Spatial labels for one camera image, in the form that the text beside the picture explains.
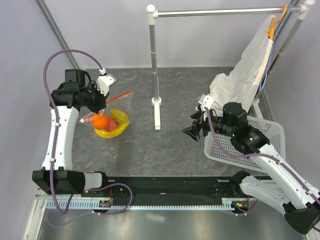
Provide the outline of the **orange fruit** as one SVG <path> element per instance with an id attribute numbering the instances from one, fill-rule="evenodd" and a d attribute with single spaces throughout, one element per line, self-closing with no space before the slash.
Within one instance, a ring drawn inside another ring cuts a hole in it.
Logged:
<path id="1" fill-rule="evenodd" d="M 94 115 L 91 118 L 91 125 L 95 128 L 95 129 L 105 129 L 108 126 L 109 123 L 109 119 L 106 115 L 104 115 L 103 113 L 99 113 Z"/>

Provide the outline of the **clear orange-zipper zip bag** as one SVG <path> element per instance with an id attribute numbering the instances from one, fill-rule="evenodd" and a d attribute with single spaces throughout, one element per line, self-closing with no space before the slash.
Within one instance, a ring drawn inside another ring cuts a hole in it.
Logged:
<path id="1" fill-rule="evenodd" d="M 106 107 L 98 114 L 90 112 L 78 120 L 79 124 L 94 129 L 101 138 L 113 139 L 125 132 L 132 123 L 132 98 L 134 90 L 128 90 L 106 101 Z"/>

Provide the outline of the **red apple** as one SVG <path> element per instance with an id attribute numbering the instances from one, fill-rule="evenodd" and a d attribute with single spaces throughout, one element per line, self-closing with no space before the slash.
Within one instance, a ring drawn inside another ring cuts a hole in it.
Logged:
<path id="1" fill-rule="evenodd" d="M 107 132 L 112 132 L 116 129 L 116 127 L 117 127 L 117 122 L 113 118 L 109 117 L 107 126 L 104 129 Z"/>

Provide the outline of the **yellow banana bunch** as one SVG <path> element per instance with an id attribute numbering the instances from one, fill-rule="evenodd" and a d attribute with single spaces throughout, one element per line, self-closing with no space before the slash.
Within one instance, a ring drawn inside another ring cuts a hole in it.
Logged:
<path id="1" fill-rule="evenodd" d="M 115 138 L 115 137 L 118 137 L 119 135 L 121 135 L 126 130 L 126 128 L 129 126 L 129 123 L 130 123 L 129 121 L 121 123 L 112 131 L 106 131 L 104 129 L 102 129 L 102 130 L 95 129 L 94 131 L 101 138 L 112 139 L 112 138 Z"/>

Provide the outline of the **yellow lemon fruit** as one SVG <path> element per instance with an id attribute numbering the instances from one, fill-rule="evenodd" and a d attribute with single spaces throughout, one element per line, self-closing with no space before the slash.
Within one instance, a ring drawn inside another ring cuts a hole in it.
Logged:
<path id="1" fill-rule="evenodd" d="M 124 124 L 129 121 L 128 115 L 119 109 L 111 109 L 110 116 L 119 124 Z"/>

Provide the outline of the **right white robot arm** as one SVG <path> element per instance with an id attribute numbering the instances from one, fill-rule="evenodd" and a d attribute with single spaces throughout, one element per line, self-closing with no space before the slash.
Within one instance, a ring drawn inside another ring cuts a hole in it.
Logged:
<path id="1" fill-rule="evenodd" d="M 193 123 L 182 132 L 199 141 L 200 132 L 211 134 L 218 147 L 236 159 L 248 158 L 261 167 L 280 187 L 260 182 L 246 171 L 232 177 L 229 191 L 235 197 L 243 194 L 254 197 L 281 213 L 286 222 L 298 233 L 306 235 L 318 231 L 320 221 L 320 190 L 301 177 L 276 151 L 270 140 L 248 122 L 241 103 L 228 102 L 222 115 L 199 105 L 191 115 Z"/>

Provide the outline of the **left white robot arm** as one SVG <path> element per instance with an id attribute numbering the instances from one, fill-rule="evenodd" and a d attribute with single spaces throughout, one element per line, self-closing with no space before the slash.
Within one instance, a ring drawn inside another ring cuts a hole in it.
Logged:
<path id="1" fill-rule="evenodd" d="M 115 82 L 104 70 L 100 74 L 96 81 L 86 83 L 88 72 L 67 69 L 65 81 L 50 94 L 53 103 L 48 147 L 41 169 L 32 173 L 33 182 L 48 195 L 75 195 L 92 189 L 104 197 L 110 191 L 104 173 L 75 171 L 72 163 L 74 131 L 81 108 L 92 113 L 105 109 L 110 85 Z"/>

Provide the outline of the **white cloth garment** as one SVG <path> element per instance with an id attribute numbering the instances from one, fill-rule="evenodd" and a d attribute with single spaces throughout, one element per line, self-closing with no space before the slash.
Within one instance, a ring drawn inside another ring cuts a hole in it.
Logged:
<path id="1" fill-rule="evenodd" d="M 267 17 L 259 27 L 233 70 L 228 75 L 218 74 L 211 82 L 208 95 L 214 99 L 213 109 L 222 110 L 231 102 L 240 103 L 245 111 L 250 109 L 273 46 L 273 40 L 267 36 L 272 17 L 275 16 Z"/>

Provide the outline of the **white plastic basket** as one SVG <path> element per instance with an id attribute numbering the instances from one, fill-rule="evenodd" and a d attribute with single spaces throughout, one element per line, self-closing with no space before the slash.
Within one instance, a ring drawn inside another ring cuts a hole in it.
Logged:
<path id="1" fill-rule="evenodd" d="M 248 116 L 249 125 L 260 130 L 268 139 L 270 144 L 272 144 L 278 154 L 285 159 L 286 158 L 286 143 L 285 134 L 283 127 L 277 123 L 270 120 L 265 120 L 253 116 Z M 230 154 L 241 155 L 231 143 L 231 137 L 222 134 L 216 134 L 217 139 L 220 144 L 227 150 Z M 204 154 L 210 160 L 217 162 L 245 168 L 248 170 L 253 170 L 257 172 L 264 173 L 265 171 L 254 163 L 249 158 L 234 158 L 225 154 L 216 141 L 214 140 L 212 133 L 209 133 L 204 140 Z"/>

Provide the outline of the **metal clothes rack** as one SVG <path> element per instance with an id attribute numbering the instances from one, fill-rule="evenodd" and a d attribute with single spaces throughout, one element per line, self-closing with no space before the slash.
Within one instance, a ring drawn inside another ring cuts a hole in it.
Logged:
<path id="1" fill-rule="evenodd" d="M 195 16 L 219 16 L 219 15 L 249 15 L 249 14 L 276 14 L 283 13 L 283 18 L 280 20 L 278 26 L 275 27 L 274 41 L 276 41 L 287 25 L 291 15 L 298 13 L 298 17 L 289 31 L 285 41 L 280 50 L 276 54 L 271 65 L 266 69 L 266 74 L 270 75 L 276 62 L 284 54 L 285 50 L 291 43 L 294 35 L 297 33 L 303 20 L 306 19 L 312 7 L 316 4 L 315 0 L 305 0 L 303 4 L 299 4 L 298 0 L 292 0 L 289 5 L 283 7 L 266 7 L 266 8 L 235 8 L 235 9 L 206 9 L 206 10 L 178 10 L 178 11 L 158 11 L 153 4 L 146 7 L 147 18 L 149 23 L 149 38 L 150 38 L 150 54 L 151 54 L 151 71 L 153 82 L 153 97 L 151 103 L 154 107 L 154 128 L 159 131 L 161 129 L 161 104 L 160 97 L 160 83 L 157 65 L 157 51 L 156 51 L 156 19 L 170 18 L 170 17 L 195 17 Z"/>

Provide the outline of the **orange clothes hanger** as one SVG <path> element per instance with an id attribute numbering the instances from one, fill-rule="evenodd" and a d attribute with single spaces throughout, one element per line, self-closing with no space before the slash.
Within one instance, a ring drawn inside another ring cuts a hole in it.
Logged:
<path id="1" fill-rule="evenodd" d="M 269 29 L 267 30 L 267 37 L 270 40 L 274 40 L 276 27 L 283 20 L 284 16 L 286 15 L 287 10 L 288 10 L 288 6 L 289 5 L 287 3 L 283 6 L 283 11 L 282 11 L 281 17 L 278 20 L 275 17 L 272 17 Z"/>

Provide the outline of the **blue clothes hanger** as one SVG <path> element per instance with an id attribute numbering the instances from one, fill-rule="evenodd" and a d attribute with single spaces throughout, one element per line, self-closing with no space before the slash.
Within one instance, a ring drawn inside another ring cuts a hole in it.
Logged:
<path id="1" fill-rule="evenodd" d="M 275 28 L 275 35 L 274 35 L 274 39 L 272 40 L 273 41 L 273 45 L 271 47 L 271 52 L 270 52 L 270 55 L 269 55 L 269 58 L 268 58 L 268 61 L 267 61 L 267 65 L 266 65 L 266 69 L 265 69 L 265 72 L 264 72 L 263 79 L 261 80 L 261 82 L 259 84 L 259 89 L 258 89 L 259 92 L 261 92 L 265 88 L 265 85 L 266 85 L 266 82 L 267 82 L 267 79 L 268 79 L 268 71 L 270 70 L 270 67 L 271 67 L 271 59 L 272 59 L 273 48 L 274 48 L 274 45 L 275 45 L 275 42 L 276 42 L 276 38 L 278 37 L 278 35 L 280 34 L 280 31 L 282 30 L 284 22 L 288 19 L 289 14 L 291 13 L 291 8 L 292 8 L 292 5 L 288 4 L 288 9 L 287 9 L 287 12 L 286 12 L 284 18 L 282 19 L 282 21 Z"/>

